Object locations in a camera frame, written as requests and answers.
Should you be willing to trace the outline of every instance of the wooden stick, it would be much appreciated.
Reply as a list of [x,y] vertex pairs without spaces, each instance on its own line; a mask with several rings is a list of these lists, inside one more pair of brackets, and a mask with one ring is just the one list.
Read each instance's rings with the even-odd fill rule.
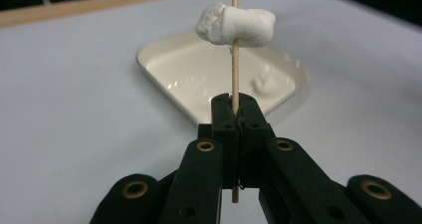
[[[233,7],[239,7],[239,0],[232,0]],[[235,115],[239,111],[239,41],[232,44],[232,109]]]

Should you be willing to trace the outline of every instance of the white table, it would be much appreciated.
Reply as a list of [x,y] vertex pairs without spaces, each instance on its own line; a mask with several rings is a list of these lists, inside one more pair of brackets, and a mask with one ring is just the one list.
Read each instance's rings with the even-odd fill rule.
[[[141,72],[138,48],[231,0],[159,0],[0,30],[0,222],[88,223],[120,178],[174,170],[196,126]],[[309,85],[267,121],[333,180],[368,173],[422,204],[422,32],[345,0],[240,0]],[[257,190],[222,223],[265,223]]]

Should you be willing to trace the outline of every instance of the white marshmallow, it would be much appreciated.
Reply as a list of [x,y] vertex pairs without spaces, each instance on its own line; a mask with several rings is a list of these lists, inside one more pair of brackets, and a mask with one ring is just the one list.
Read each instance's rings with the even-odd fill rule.
[[232,45],[238,38],[240,47],[258,48],[271,41],[275,23],[276,16],[266,10],[214,3],[202,12],[196,33],[214,45]]

